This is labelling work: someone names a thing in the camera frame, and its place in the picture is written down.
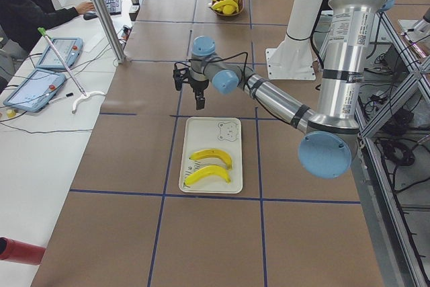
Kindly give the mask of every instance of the fruit bowl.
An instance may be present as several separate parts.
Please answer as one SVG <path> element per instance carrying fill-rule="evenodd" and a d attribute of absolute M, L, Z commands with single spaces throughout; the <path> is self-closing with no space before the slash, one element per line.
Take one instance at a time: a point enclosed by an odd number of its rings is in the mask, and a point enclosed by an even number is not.
<path fill-rule="evenodd" d="M 238 9 L 235 10 L 233 13 L 227 14 L 227 13 L 223 13 L 222 12 L 222 8 L 218 8 L 218 10 L 215 10 L 213 7 L 214 5 L 217 3 L 216 0 L 212 0 L 212 2 L 210 2 L 208 4 L 208 7 L 210 10 L 212 10 L 216 15 L 218 16 L 223 16 L 223 17 L 231 17 L 231 16 L 237 16 L 238 14 L 240 14 L 243 11 L 243 0 L 237 0 L 237 5 L 238 5 Z"/>

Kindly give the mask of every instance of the red cylinder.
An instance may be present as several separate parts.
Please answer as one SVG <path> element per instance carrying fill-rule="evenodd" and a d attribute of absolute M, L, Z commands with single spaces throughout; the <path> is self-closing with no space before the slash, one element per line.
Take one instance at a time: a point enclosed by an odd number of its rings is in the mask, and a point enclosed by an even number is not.
<path fill-rule="evenodd" d="M 45 250 L 37 245 L 0 238 L 0 260 L 39 265 Z"/>

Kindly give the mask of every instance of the person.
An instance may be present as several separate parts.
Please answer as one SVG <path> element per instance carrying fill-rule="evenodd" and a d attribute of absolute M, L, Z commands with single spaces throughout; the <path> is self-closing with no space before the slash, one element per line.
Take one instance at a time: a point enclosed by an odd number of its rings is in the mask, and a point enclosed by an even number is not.
<path fill-rule="evenodd" d="M 31 52 L 41 35 L 39 27 L 53 28 L 94 10 L 90 1 L 55 10 L 52 0 L 0 0 L 0 26 L 7 37 Z"/>

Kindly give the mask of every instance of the bunch of bananas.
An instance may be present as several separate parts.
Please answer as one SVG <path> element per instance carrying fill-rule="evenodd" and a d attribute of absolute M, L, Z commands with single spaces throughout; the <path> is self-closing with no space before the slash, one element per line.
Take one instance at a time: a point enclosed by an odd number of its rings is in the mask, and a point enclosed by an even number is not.
<path fill-rule="evenodd" d="M 209 165 L 209 166 L 202 167 L 201 169 L 195 171 L 191 175 L 188 175 L 188 177 L 184 181 L 184 184 L 186 186 L 193 185 L 194 183 L 201 180 L 202 178 L 208 177 L 211 175 L 220 176 L 221 178 L 224 179 L 226 183 L 231 182 L 231 179 L 227 170 L 232 169 L 232 159 L 227 152 L 216 148 L 203 149 L 201 151 L 196 151 L 192 153 L 189 158 L 192 161 L 199 161 L 205 158 L 218 158 L 226 165 L 226 168 L 223 168 L 219 165 Z"/>
<path fill-rule="evenodd" d="M 239 12 L 239 0 L 212 0 L 212 9 L 224 15 L 234 15 Z"/>

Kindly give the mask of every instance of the black sleeve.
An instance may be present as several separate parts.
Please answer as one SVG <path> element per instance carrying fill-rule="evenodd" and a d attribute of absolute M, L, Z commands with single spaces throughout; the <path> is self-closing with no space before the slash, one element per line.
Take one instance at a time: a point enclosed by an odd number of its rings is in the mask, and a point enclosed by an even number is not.
<path fill-rule="evenodd" d="M 5 2 L 10 11 L 27 21 L 29 25 L 46 29 L 59 26 L 79 15 L 74 7 L 45 13 L 32 0 L 1 0 L 1 2 Z"/>

